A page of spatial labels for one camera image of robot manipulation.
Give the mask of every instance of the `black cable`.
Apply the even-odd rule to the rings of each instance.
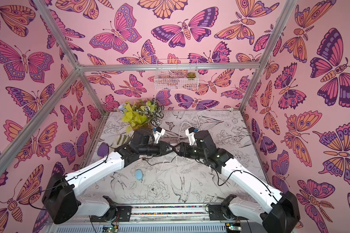
[[[89,215],[89,221],[91,222],[91,225],[92,225],[93,230],[95,231],[95,233],[97,233],[95,227],[93,226],[92,219],[91,219],[91,216],[90,216],[90,215]]]
[[[248,221],[248,220],[246,220],[246,222],[247,222],[247,224],[248,224],[248,226],[249,226],[249,229],[250,229],[250,233],[252,233],[252,229],[250,228],[250,224],[249,224],[249,221]]]

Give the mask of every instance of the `succulent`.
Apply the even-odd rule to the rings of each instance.
[[[188,72],[187,73],[187,78],[194,79],[195,77],[196,77],[196,73],[195,72]]]

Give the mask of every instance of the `butterfly wallpaper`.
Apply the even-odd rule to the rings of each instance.
[[[254,143],[271,185],[297,196],[297,232],[350,232],[350,4],[297,4],[244,113],[277,147]]]

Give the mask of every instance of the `purple object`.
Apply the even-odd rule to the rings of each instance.
[[[101,143],[101,145],[98,147],[97,155],[100,157],[105,157],[109,153],[109,146],[106,142]]]

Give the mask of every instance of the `white wire basket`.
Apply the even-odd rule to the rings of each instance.
[[[156,60],[156,74],[154,75],[154,86],[156,90],[198,90],[199,73],[198,60],[194,63],[189,63],[191,59],[181,58],[179,61],[184,63],[173,64],[171,68],[168,66],[168,61],[171,59],[157,59]],[[187,78],[187,73],[193,72],[196,77],[193,79]]]

